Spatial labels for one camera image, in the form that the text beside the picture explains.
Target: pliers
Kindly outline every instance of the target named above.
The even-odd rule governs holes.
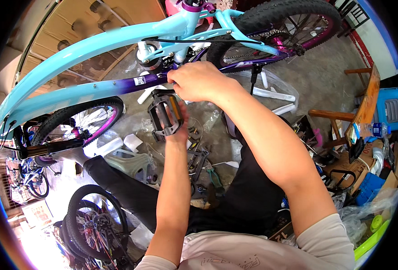
[[[221,197],[226,193],[226,190],[224,190],[223,185],[220,182],[220,177],[218,174],[214,171],[214,168],[211,165],[211,162],[209,162],[208,159],[205,159],[205,169],[209,174],[209,178],[211,179],[211,183],[215,187],[215,196]]]

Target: blue label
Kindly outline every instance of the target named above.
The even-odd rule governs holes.
[[[373,123],[373,136],[382,137],[382,123]]]

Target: hand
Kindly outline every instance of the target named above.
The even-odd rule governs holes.
[[[174,142],[174,143],[182,143],[185,147],[187,144],[187,140],[189,138],[189,133],[187,131],[187,125],[189,123],[189,113],[187,112],[187,106],[185,106],[184,101],[178,102],[182,117],[184,118],[184,124],[182,127],[173,135],[166,136],[166,142]]]
[[[229,93],[239,83],[221,73],[211,62],[186,63],[167,74],[168,83],[181,99],[189,101],[212,101],[215,95]]]

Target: kickstand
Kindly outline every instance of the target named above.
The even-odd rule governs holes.
[[[257,80],[257,74],[260,74],[262,72],[262,66],[258,64],[253,64],[252,65],[252,77],[250,79],[250,82],[252,83],[252,88],[250,90],[250,94],[253,95],[253,88],[254,84],[256,83]]]

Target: white t-shirt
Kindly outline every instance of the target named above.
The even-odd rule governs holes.
[[[353,244],[338,214],[332,214],[297,238],[299,248],[262,236],[205,231],[184,238],[180,270],[353,269]],[[144,256],[135,270],[175,270],[158,256]]]

